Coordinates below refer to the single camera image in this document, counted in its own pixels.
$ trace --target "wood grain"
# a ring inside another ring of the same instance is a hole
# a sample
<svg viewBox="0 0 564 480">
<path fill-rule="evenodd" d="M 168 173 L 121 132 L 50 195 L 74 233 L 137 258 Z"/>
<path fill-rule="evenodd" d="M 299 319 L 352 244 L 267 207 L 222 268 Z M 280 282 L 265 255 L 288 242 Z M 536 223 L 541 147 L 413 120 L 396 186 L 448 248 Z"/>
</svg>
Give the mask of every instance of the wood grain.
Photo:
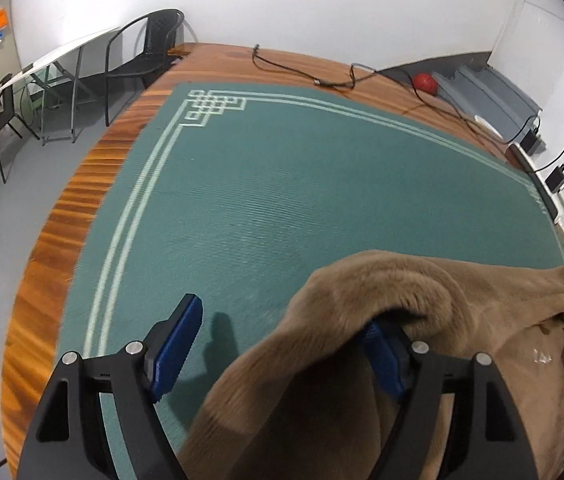
<svg viewBox="0 0 564 480">
<path fill-rule="evenodd" d="M 54 368 L 64 301 L 86 232 L 142 128 L 181 82 L 268 83 L 315 88 L 311 80 L 301 76 L 255 66 L 249 48 L 217 44 L 181 46 L 181 54 L 189 53 L 144 91 L 90 150 L 50 212 L 31 252 L 15 298 L 2 364 L 2 436 L 13 476 L 34 409 Z M 261 54 L 327 80 L 348 77 L 348 66 L 340 63 L 272 50 L 262 50 Z M 405 115 L 506 160 L 505 147 L 477 124 L 473 126 L 482 134 L 470 131 L 457 117 L 431 110 L 412 91 L 382 76 L 361 82 L 353 91 L 323 91 Z M 454 113 L 450 106 L 431 96 L 426 100 Z"/>
</svg>

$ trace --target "brown fabric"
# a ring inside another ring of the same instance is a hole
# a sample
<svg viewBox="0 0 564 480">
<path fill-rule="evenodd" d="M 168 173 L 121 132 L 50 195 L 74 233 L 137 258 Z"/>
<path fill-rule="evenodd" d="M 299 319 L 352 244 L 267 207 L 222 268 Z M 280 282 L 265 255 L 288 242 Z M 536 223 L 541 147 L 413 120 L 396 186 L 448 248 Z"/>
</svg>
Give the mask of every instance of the brown fabric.
<svg viewBox="0 0 564 480">
<path fill-rule="evenodd" d="M 316 270 L 276 329 L 204 400 L 178 453 L 191 480 L 366 480 L 395 418 L 358 345 L 381 312 L 438 352 L 494 356 L 520 410 L 540 477 L 564 457 L 564 266 L 518 269 L 353 254 Z M 451 399 L 443 399 L 422 478 L 435 478 Z"/>
</svg>

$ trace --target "red ball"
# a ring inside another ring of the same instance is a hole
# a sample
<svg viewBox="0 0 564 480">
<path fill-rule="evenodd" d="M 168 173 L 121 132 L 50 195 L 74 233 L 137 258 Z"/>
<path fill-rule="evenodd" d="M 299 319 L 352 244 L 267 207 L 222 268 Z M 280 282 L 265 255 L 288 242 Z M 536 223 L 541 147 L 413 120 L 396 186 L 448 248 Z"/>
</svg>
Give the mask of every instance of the red ball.
<svg viewBox="0 0 564 480">
<path fill-rule="evenodd" d="M 413 86 L 418 90 L 425 91 L 427 94 L 438 95 L 438 82 L 430 74 L 417 74 L 413 78 Z"/>
</svg>

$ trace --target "gray stairs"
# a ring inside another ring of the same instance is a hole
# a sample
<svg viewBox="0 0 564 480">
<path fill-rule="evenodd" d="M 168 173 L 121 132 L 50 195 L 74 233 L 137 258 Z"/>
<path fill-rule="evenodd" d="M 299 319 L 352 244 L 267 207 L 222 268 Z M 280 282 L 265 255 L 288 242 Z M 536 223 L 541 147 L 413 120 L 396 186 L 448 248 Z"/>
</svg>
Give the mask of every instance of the gray stairs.
<svg viewBox="0 0 564 480">
<path fill-rule="evenodd" d="M 533 99 L 491 67 L 473 72 L 461 66 L 453 78 L 436 72 L 432 76 L 438 82 L 438 97 L 470 117 L 479 115 L 486 119 L 504 140 L 515 136 L 524 121 L 540 109 Z M 532 126 L 533 121 L 528 121 L 525 129 Z"/>
</svg>

